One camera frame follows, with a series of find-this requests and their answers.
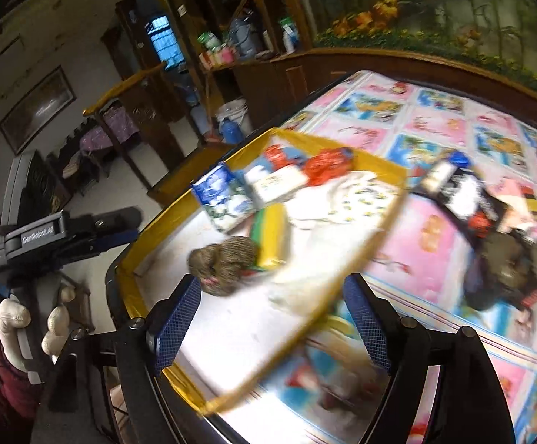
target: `brown knitted ball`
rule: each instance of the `brown knitted ball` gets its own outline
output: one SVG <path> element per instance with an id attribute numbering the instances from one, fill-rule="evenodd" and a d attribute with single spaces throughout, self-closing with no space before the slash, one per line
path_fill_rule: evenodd
<path id="1" fill-rule="evenodd" d="M 258 247 L 251 238 L 237 235 L 220 244 L 218 260 L 221 263 L 236 263 L 245 268 L 256 262 L 257 253 Z"/>
<path id="2" fill-rule="evenodd" d="M 194 249 L 188 259 L 189 270 L 201 281 L 201 289 L 226 296 L 237 288 L 243 269 L 256 262 L 258 247 L 248 237 L 230 237 L 221 244 Z"/>

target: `yellow package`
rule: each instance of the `yellow package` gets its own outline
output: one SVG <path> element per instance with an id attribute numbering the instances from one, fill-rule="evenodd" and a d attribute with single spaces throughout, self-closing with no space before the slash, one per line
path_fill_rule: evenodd
<path id="1" fill-rule="evenodd" d="M 259 247 L 258 270 L 275 270 L 283 264 L 288 235 L 287 211 L 282 203 L 273 203 L 255 215 L 250 238 Z"/>

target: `white work glove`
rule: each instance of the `white work glove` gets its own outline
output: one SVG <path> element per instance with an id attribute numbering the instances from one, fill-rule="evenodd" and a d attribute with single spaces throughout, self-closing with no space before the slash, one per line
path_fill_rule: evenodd
<path id="1" fill-rule="evenodd" d="M 75 298 L 75 289 L 63 286 L 60 291 L 60 301 L 63 304 L 55 307 L 47 319 L 48 331 L 42 339 L 42 351 L 51 356 L 53 361 L 59 356 L 60 351 L 69 335 L 69 312 L 65 302 Z M 17 340 L 17 330 L 23 329 L 30 324 L 30 311 L 12 299 L 4 299 L 0 304 L 0 339 L 6 359 L 13 367 L 23 372 L 28 372 L 21 355 L 20 344 Z"/>

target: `table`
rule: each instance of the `table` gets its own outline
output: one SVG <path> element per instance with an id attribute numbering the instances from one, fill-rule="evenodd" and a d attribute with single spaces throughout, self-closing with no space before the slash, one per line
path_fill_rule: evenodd
<path id="1" fill-rule="evenodd" d="M 519 189 L 537 226 L 537 130 L 481 103 L 360 71 L 282 127 L 388 158 L 410 170 L 410 186 L 445 149 L 460 149 L 471 157 L 490 193 L 500 198 Z M 423 234 L 432 225 L 436 237 L 424 243 Z M 398 313 L 428 328 L 455 332 L 470 325 L 477 330 L 503 387 L 517 441 L 530 443 L 537 435 L 537 304 L 531 315 L 502 302 L 483 313 L 466 306 L 462 280 L 471 252 L 445 214 L 412 195 L 363 274 Z M 140 287 L 145 301 L 161 290 Z M 367 428 L 385 379 L 365 366 L 362 343 L 342 302 L 333 319 L 344 330 L 342 337 L 310 335 L 243 405 L 221 413 L 251 444 L 352 444 Z M 340 349 L 347 356 L 344 362 L 332 358 Z M 430 368 L 411 443 L 423 438 L 438 372 Z"/>

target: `purple tablecloth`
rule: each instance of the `purple tablecloth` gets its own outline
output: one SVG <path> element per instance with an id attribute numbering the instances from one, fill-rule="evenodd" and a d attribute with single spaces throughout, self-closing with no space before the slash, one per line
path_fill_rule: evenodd
<path id="1" fill-rule="evenodd" d="M 139 131 L 124 107 L 111 109 L 103 117 L 120 143 L 126 142 L 131 135 Z M 80 149 L 86 153 L 111 146 L 110 138 L 100 126 L 87 132 L 80 140 Z"/>

